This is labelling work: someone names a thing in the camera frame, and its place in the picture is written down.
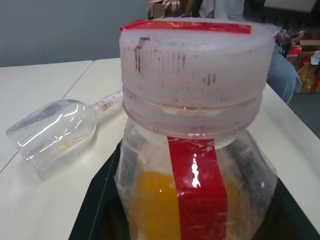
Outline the white bottle cap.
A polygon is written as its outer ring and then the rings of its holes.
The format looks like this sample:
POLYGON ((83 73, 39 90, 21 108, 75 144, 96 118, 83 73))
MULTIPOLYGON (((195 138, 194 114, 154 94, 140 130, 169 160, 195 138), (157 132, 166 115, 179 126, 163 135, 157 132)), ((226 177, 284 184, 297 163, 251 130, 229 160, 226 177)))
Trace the white bottle cap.
POLYGON ((120 30, 127 127, 223 139, 260 111, 276 26, 207 18, 136 20, 120 30))

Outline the brown cardboard box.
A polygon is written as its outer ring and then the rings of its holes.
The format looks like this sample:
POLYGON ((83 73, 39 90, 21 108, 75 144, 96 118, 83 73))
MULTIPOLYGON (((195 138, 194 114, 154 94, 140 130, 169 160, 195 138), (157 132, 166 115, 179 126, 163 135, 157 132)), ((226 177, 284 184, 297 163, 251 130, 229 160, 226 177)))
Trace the brown cardboard box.
POLYGON ((167 18, 173 15, 172 0, 146 0, 149 20, 167 18))

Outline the colourful cardboard box pile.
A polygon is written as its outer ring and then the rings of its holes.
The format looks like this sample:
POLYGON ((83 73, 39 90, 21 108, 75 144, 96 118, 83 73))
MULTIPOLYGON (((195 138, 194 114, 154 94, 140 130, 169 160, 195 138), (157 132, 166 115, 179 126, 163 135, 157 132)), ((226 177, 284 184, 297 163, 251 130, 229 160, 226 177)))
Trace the colourful cardboard box pile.
POLYGON ((301 81, 299 94, 320 93, 320 32, 306 33, 286 55, 301 81))

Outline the clear plastic juice bottle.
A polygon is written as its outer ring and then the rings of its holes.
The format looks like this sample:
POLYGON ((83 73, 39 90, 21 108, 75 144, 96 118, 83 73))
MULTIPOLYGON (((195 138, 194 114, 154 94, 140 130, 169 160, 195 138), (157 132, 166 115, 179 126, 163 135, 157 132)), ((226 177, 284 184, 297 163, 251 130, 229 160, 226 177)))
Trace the clear plastic juice bottle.
POLYGON ((131 119, 115 175, 131 240, 252 240, 277 182, 247 130, 186 139, 131 119))

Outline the clear wine glass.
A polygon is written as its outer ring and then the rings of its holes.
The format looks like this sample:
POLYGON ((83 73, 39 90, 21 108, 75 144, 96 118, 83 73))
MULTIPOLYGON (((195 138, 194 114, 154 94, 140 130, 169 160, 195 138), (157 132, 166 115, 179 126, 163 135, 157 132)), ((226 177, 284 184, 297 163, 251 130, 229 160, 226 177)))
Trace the clear wine glass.
POLYGON ((6 135, 39 175, 81 154, 97 128, 123 105, 123 92, 114 92, 88 105, 74 99, 51 102, 6 130, 6 135))

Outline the person in blue jeans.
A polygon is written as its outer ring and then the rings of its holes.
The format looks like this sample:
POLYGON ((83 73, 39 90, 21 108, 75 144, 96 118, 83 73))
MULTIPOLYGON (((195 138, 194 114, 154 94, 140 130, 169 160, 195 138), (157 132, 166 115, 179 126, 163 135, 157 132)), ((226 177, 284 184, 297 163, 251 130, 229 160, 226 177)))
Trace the person in blue jeans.
MULTIPOLYGON (((248 21, 243 14, 245 0, 202 0, 199 14, 202 18, 231 21, 248 21)), ((281 30, 275 35, 275 48, 267 75, 267 84, 289 104, 294 93, 301 87, 295 67, 283 56, 283 47, 293 47, 300 38, 281 30)))

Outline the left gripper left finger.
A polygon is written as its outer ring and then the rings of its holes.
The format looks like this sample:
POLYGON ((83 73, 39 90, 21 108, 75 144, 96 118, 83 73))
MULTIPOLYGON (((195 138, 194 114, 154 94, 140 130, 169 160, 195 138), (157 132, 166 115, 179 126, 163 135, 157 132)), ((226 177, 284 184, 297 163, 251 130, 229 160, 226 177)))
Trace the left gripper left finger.
POLYGON ((126 133, 91 180, 70 240, 135 240, 127 214, 141 150, 142 137, 126 133))

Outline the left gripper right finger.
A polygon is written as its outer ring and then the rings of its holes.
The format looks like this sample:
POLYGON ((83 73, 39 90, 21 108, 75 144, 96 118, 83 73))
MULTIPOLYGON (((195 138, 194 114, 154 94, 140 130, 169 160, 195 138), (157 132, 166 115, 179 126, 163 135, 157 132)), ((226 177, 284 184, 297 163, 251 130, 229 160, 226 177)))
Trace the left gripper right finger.
POLYGON ((311 221, 257 146, 237 139, 226 148, 231 240, 320 240, 311 221))

